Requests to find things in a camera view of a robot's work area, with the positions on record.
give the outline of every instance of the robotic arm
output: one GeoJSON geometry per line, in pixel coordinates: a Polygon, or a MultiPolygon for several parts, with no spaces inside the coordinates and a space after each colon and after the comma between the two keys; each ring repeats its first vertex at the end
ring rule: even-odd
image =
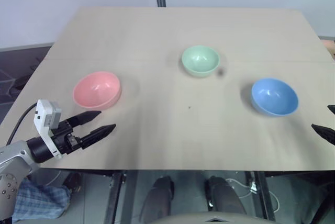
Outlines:
{"type": "Polygon", "coordinates": [[[64,153],[102,140],[109,135],[115,124],[101,126],[83,138],[75,137],[73,128],[93,120],[101,111],[87,111],[59,122],[61,109],[57,103],[38,100],[34,123],[40,137],[17,141],[0,148],[0,223],[11,223],[16,194],[27,175],[39,168],[39,163],[53,157],[60,159],[64,153]]]}

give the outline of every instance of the wooden table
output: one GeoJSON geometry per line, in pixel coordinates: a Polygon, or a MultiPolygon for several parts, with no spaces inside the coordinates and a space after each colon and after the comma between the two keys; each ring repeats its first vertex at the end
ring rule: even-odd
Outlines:
{"type": "MultiPolygon", "coordinates": [[[[0,126],[2,144],[39,98],[57,101],[62,119],[84,111],[77,81],[95,71],[121,80],[119,102],[78,127],[83,136],[117,124],[97,144],[52,159],[67,169],[334,170],[335,147],[312,123],[335,128],[335,64],[301,13],[244,8],[83,8],[53,45],[0,126]],[[221,55],[218,72],[189,76],[182,52],[203,44],[221,55]],[[288,117],[257,113],[252,84],[289,83],[299,109],[288,117]]],[[[33,113],[15,140],[37,136],[33,113]]]]}

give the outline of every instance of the black cable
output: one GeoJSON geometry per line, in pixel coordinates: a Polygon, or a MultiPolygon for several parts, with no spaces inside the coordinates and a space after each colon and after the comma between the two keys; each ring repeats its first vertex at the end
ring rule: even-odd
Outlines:
{"type": "Polygon", "coordinates": [[[13,131],[12,131],[12,134],[9,136],[9,139],[7,141],[7,144],[6,145],[9,145],[11,143],[11,141],[13,140],[13,137],[17,131],[17,129],[19,128],[21,122],[23,121],[23,119],[25,118],[25,116],[28,114],[28,112],[31,111],[31,109],[33,109],[34,107],[36,107],[37,103],[34,103],[33,105],[31,105],[28,109],[26,109],[26,111],[22,114],[22,116],[19,118],[19,120],[17,121],[13,131]]]}

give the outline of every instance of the person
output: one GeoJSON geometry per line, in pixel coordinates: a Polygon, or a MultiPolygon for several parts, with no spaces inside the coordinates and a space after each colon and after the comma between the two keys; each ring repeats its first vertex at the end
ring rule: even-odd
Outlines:
{"type": "Polygon", "coordinates": [[[79,192],[82,176],[70,173],[62,186],[36,185],[25,178],[16,196],[12,222],[27,219],[56,219],[70,205],[71,195],[79,192]]]}

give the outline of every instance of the plaid shirt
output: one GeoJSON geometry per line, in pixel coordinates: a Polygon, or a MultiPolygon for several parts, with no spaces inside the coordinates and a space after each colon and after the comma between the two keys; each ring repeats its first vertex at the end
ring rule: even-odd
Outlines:
{"type": "Polygon", "coordinates": [[[37,186],[24,179],[16,196],[13,222],[25,219],[55,219],[70,203],[71,193],[65,186],[37,186]]]}

